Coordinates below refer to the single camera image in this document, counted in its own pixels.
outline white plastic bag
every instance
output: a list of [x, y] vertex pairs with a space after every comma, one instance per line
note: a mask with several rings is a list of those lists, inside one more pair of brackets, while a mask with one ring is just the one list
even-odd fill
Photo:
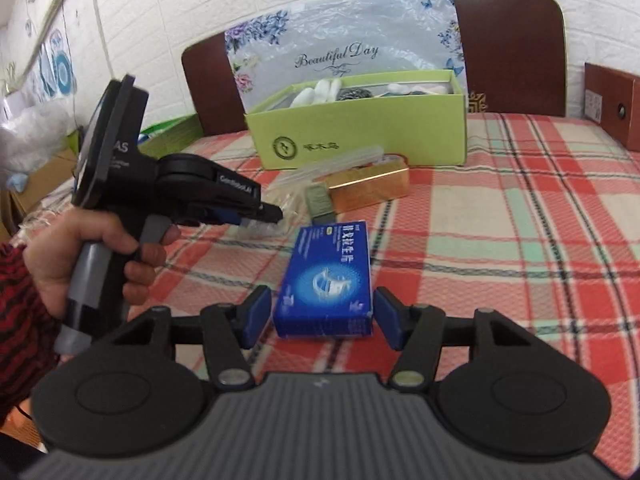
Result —
[[225, 31], [246, 111], [291, 84], [447, 68], [466, 92], [454, 0], [307, 0]]
[[53, 99], [26, 108], [0, 124], [0, 169], [11, 173], [33, 173], [65, 145], [65, 136], [75, 129], [66, 99]]

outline gray ribbed surface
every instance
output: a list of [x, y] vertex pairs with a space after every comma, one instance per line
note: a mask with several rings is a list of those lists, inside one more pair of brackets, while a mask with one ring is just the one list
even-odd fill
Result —
[[271, 374], [227, 394], [189, 436], [140, 458], [99, 462], [56, 451], [31, 480], [611, 480], [579, 456], [546, 465], [485, 457], [459, 444], [424, 400], [373, 375]]

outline plaid bedsheet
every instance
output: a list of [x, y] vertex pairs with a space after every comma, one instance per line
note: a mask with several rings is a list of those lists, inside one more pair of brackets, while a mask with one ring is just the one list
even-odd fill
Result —
[[[209, 137], [189, 152], [264, 185], [250, 136]], [[640, 426], [640, 154], [586, 121], [474, 114], [468, 161], [459, 168], [412, 168], [411, 194], [342, 215], [369, 228], [372, 283], [407, 304], [450, 316], [491, 307], [581, 365], [609, 390], [613, 412], [597, 449], [621, 475], [638, 465]], [[184, 229], [145, 306], [176, 315], [241, 301], [254, 286], [278, 290], [296, 232], [246, 239], [229, 226]], [[443, 350], [443, 377], [467, 359]], [[380, 330], [361, 340], [278, 339], [268, 328], [247, 352], [254, 373], [376, 371], [397, 355]], [[205, 373], [200, 349], [178, 360]]]

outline clear plastic bag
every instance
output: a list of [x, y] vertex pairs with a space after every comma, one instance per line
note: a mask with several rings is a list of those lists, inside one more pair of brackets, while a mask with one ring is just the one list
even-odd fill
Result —
[[26, 108], [0, 124], [0, 170], [33, 173], [65, 145], [75, 128], [66, 99], [54, 99]]
[[292, 84], [450, 69], [466, 93], [454, 0], [305, 0], [225, 31], [244, 109]]
[[282, 220], [277, 224], [267, 224], [255, 220], [243, 220], [238, 228], [239, 238], [282, 238], [292, 227], [303, 222], [306, 206], [304, 191], [318, 178], [338, 171], [350, 170], [366, 164], [375, 164], [385, 155], [381, 146], [367, 146], [352, 152], [322, 160], [298, 170], [283, 171], [273, 183], [262, 192], [262, 201], [277, 205], [282, 209]]

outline light green box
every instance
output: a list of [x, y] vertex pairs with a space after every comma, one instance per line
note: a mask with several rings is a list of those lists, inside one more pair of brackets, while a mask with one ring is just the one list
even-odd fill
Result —
[[466, 160], [465, 94], [451, 70], [411, 70], [346, 76], [344, 88], [382, 83], [449, 82], [453, 94], [403, 95], [276, 108], [291, 85], [246, 114], [262, 165], [299, 168], [364, 146], [406, 157], [410, 166], [456, 166]]

